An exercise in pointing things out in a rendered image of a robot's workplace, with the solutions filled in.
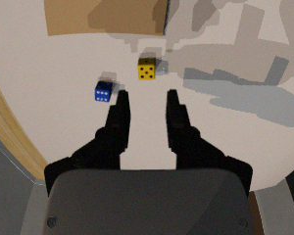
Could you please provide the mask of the yellow die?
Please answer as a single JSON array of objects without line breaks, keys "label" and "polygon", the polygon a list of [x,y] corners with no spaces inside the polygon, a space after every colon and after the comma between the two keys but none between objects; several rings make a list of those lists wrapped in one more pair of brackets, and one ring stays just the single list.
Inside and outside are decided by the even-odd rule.
[{"label": "yellow die", "polygon": [[155,59],[138,59],[138,79],[155,79]]}]

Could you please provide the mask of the dark blue die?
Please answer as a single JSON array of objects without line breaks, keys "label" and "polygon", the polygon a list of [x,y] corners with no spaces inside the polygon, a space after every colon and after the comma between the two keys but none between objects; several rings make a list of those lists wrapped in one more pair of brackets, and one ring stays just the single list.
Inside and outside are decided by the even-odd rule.
[{"label": "dark blue die", "polygon": [[95,87],[95,101],[110,102],[112,84],[111,82],[98,81]]}]

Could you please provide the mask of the tan mat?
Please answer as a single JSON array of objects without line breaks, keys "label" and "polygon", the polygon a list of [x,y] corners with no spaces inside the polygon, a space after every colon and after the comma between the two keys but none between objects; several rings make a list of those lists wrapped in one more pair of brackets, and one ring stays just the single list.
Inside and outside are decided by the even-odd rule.
[{"label": "tan mat", "polygon": [[167,4],[168,0],[44,0],[47,33],[163,36]]}]

